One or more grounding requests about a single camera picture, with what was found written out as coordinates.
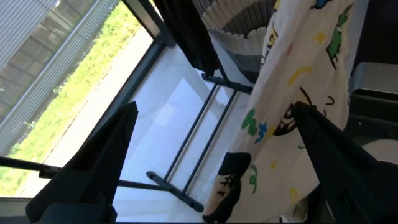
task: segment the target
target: white cloth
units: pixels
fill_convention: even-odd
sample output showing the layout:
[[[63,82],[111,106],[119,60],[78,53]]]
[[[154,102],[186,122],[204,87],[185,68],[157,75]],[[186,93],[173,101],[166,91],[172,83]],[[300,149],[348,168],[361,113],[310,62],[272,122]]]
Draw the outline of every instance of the white cloth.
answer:
[[[318,185],[289,106],[298,100],[316,105],[340,129],[346,125],[352,6],[353,0],[277,1],[260,76],[216,176],[206,222],[264,222]]]

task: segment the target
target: yellow arc print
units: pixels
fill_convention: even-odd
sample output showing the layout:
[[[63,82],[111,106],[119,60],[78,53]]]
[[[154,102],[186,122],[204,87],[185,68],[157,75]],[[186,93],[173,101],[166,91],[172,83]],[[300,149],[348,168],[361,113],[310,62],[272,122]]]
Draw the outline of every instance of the yellow arc print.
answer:
[[[288,80],[287,84],[291,85],[293,84],[293,82],[302,74],[306,73],[306,72],[311,72],[312,71],[312,67],[311,66],[307,66],[307,67],[302,67],[300,69],[298,69],[292,76],[291,78]]]

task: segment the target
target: glass pane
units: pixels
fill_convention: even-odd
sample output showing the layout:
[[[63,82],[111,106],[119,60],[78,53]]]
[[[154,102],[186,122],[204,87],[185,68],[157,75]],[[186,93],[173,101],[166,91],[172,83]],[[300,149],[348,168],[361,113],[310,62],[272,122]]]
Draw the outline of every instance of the glass pane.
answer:
[[[68,3],[74,7],[81,15],[85,15],[86,12],[93,6],[94,1],[87,0],[67,0]]]
[[[57,34],[44,27],[42,24],[39,24],[36,30],[33,31],[32,37],[52,50],[56,50],[62,43],[62,39]]]
[[[61,0],[1,70],[0,122],[7,125],[0,127],[12,129],[0,128],[0,154],[65,165],[151,45],[122,1],[96,1],[90,10],[94,3]],[[73,31],[84,24],[88,30]],[[0,197],[33,197],[43,186],[26,172],[0,169]]]
[[[66,3],[66,0],[60,0],[58,6],[53,9],[53,12],[61,17],[64,21],[69,23],[69,25],[71,25],[72,27],[75,26],[77,22],[81,19],[78,12],[72,9]]]
[[[31,76],[8,65],[6,65],[0,72],[0,75],[6,80],[15,82],[25,87],[28,87],[33,82],[33,78]]]

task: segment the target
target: corrugated metal wall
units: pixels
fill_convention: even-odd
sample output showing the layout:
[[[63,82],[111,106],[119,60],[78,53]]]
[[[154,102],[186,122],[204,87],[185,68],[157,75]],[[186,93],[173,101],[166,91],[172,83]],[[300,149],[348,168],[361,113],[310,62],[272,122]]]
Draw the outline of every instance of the corrugated metal wall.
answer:
[[[6,2],[8,3],[8,5],[11,5],[9,3],[14,3],[14,1],[15,0],[10,0]],[[19,32],[8,31],[9,33],[7,37],[2,34],[2,36],[0,37],[0,41],[2,44],[4,41],[9,40],[10,44],[13,39],[16,39],[15,37],[21,37],[22,40],[19,41],[19,47],[27,38],[27,36],[29,36],[30,32],[32,32],[32,29],[35,28],[34,24],[28,22],[27,20],[29,20],[29,18],[30,20],[33,20],[33,18],[31,18],[33,17],[33,14],[40,14],[40,16],[37,15],[37,17],[35,17],[35,22],[36,24],[38,24],[40,20],[43,19],[44,16],[48,13],[48,8],[51,8],[57,1],[17,0],[15,2],[19,4],[13,4],[13,6],[11,7],[22,7],[21,5],[26,4],[30,5],[30,9],[29,7],[23,6],[25,11],[23,11],[22,13],[18,13],[18,15],[20,18],[24,19],[21,19],[21,21],[19,21],[20,19],[14,16],[14,19],[7,19],[9,21],[8,23],[13,22],[15,26],[15,21],[18,20],[21,24],[26,22],[33,27],[30,27],[28,32],[26,30],[20,30]],[[15,141],[14,136],[21,132],[21,130],[25,126],[25,122],[31,118],[37,108],[42,104],[46,96],[53,90],[55,84],[59,81],[60,77],[63,76],[65,70],[73,62],[73,59],[79,54],[84,45],[88,41],[91,41],[91,37],[95,33],[95,30],[102,26],[106,16],[109,14],[110,10],[112,10],[117,5],[118,2],[119,0],[99,0],[94,4],[94,6],[89,10],[87,15],[81,20],[79,25],[70,34],[68,39],[63,43],[63,45],[60,47],[60,49],[57,51],[51,61],[46,65],[46,67],[40,73],[35,82],[33,82],[29,89],[24,93],[17,105],[15,105],[10,113],[4,118],[3,122],[0,124],[0,154],[4,154],[4,151],[11,147],[11,144]],[[34,13],[31,9],[33,6],[35,6],[36,9]],[[5,7],[1,7],[0,19],[4,17],[5,11]],[[11,52],[11,49],[7,51],[9,52],[8,57],[1,55],[1,63],[8,62],[10,57],[12,57],[12,55],[17,50],[17,48],[15,49],[15,46],[13,52]]]

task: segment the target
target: white tile floor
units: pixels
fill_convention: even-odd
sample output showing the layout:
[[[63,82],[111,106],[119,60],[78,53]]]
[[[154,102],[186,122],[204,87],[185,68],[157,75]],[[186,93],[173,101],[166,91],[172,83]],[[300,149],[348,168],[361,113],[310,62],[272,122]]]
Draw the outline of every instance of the white tile floor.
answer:
[[[222,50],[219,56],[232,80],[250,85]],[[132,97],[137,103],[139,116],[121,179],[153,183],[146,176],[147,171],[165,175],[212,87],[212,83],[201,79],[199,72],[192,68],[178,47],[164,50]],[[217,88],[215,97],[211,99],[172,174],[171,183],[175,186],[183,189],[232,92],[229,88]],[[213,179],[231,137],[241,122],[248,99],[247,94],[236,95],[188,190],[189,195],[200,203],[206,203]],[[201,213],[195,212],[168,192],[119,187],[113,205],[118,212],[118,221],[201,221]]]

